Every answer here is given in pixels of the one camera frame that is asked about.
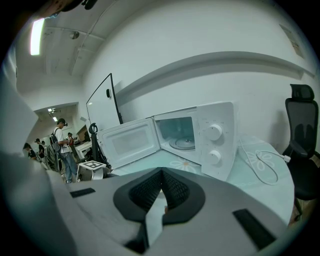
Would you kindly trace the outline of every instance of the person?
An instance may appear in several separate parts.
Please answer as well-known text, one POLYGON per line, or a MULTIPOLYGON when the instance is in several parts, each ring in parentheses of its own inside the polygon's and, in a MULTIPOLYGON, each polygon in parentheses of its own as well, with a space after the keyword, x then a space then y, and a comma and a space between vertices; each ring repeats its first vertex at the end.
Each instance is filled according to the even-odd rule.
POLYGON ((90 142, 91 140, 90 140, 90 136, 89 136, 89 133, 86 131, 85 133, 84 133, 84 141, 83 142, 90 142))
POLYGON ((28 158, 32 159, 32 160, 37 160, 36 157, 36 153, 34 152, 34 150, 31 148, 29 143, 25 143, 23 150, 28 152, 28 158))
POLYGON ((57 138, 58 144, 60 145, 60 152, 58 152, 61 156, 61 159, 65 166, 65 179, 66 183, 72 182, 72 174, 77 175, 77 164, 70 153, 70 147, 68 144, 70 141, 68 139, 64 139, 62 128, 66 125, 66 121, 63 118, 60 118, 56 122, 56 127, 53 130, 53 134, 57 138))
POLYGON ((42 144, 40 143, 40 139, 39 139, 39 138, 37 138, 37 139, 35 140, 35 143, 37 143, 37 144, 39 145, 39 157, 41 158, 41 161, 44 162, 44 163, 46 163, 46 159, 45 159, 45 147, 44 147, 44 145, 42 145, 42 144))
POLYGON ((48 146, 46 145, 46 143, 45 143, 44 140, 41 141, 41 144, 42 144, 43 147, 44 147, 44 157, 48 157, 48 155, 49 155, 49 148, 48 148, 48 146))
POLYGON ((72 138, 72 133, 68 132, 68 138, 67 139, 70 141, 69 146, 70 146, 70 148, 72 150, 73 156, 76 158, 78 156, 76 148, 75 148, 75 145, 74 145, 74 141, 75 141, 76 138, 72 138))

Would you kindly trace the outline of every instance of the power cord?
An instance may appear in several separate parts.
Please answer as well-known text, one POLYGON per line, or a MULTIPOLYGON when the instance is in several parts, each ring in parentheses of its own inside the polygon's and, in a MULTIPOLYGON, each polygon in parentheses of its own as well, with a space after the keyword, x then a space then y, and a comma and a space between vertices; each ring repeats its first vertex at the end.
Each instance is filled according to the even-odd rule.
POLYGON ((287 155, 282 155, 282 154, 275 153, 275 152, 268 151, 268 150, 259 150, 258 152, 256 152, 256 154, 255 154, 256 157, 257 157, 261 162, 263 162, 266 166, 268 166, 268 167, 274 172, 274 174, 275 174, 275 176, 276 176, 276 181, 275 181, 274 183, 271 183, 271 182, 268 182, 268 181, 263 180, 263 179, 259 176, 259 174, 257 173, 256 169, 254 168, 253 164, 251 163, 251 160, 250 160, 250 158, 249 158, 249 156, 248 156, 248 153, 246 152, 246 150, 245 150, 245 148, 244 148, 244 145, 242 144, 242 141, 241 141, 240 138, 239 138, 239 141, 240 141, 241 148, 242 148, 242 150, 244 151, 244 153, 245 153, 245 155, 246 155, 246 158, 247 158, 248 161, 249 161, 250 167, 252 168, 252 170, 253 170, 254 174, 257 176, 257 178, 258 178, 262 183, 264 183, 264 184, 267 184, 267 185, 270 185, 270 186, 276 185, 276 184, 278 183, 278 180, 279 180, 279 175, 278 175, 277 171, 276 171, 272 166, 270 166, 267 162, 265 162, 265 161, 261 158, 261 153, 262 153, 262 152, 266 152, 266 153, 274 154, 274 155, 282 158, 286 163, 289 163, 290 160, 291 160, 291 158, 290 158, 289 156, 287 156, 287 155))

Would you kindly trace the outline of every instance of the desk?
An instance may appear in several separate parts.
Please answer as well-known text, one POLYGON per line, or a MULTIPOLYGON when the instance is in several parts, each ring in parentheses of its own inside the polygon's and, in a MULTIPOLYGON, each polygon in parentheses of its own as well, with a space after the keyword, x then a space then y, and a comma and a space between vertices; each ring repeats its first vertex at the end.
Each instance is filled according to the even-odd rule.
MULTIPOLYGON (((241 141, 253 166, 257 169, 260 176, 264 180, 274 182, 276 180, 274 172, 262 161, 257 159, 256 151, 267 150, 276 152, 276 150, 269 143, 254 136, 242 135, 241 141)), ((250 168, 247 157, 239 143, 234 164, 226 182, 237 186, 248 195, 266 205, 286 224, 289 224, 295 195, 295 187, 289 169, 285 162, 276 155, 262 153, 262 159, 271 166, 274 166, 274 169, 277 171, 279 180, 276 185, 266 185, 258 180, 253 170, 250 168)), ((135 162, 116 168, 112 173, 126 175, 155 167, 175 168, 181 171, 206 176, 201 172, 201 165, 183 159, 165 150, 157 151, 156 153, 135 162)))
POLYGON ((74 148, 75 148, 76 153, 78 154, 79 158, 82 159, 82 158, 85 158, 84 152, 91 147, 92 147, 92 142, 87 141, 79 146, 75 146, 74 148))

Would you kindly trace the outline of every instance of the ceiling light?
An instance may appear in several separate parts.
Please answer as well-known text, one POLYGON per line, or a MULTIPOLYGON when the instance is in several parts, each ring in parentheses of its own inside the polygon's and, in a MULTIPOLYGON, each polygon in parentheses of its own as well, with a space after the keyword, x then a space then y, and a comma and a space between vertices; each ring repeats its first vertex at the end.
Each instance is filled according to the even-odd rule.
POLYGON ((44 26, 45 19, 39 19, 33 23, 31 32, 31 42, 30 42, 30 54, 39 55, 40 54, 40 39, 41 32, 44 26))

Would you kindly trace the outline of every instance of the chair headrest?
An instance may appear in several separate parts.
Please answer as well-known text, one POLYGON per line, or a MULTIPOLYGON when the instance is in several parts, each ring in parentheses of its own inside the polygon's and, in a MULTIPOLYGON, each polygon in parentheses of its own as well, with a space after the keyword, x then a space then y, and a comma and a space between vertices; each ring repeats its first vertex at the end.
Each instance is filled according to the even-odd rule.
POLYGON ((311 102, 315 98, 314 91, 307 84, 290 84, 292 99, 301 102, 311 102))

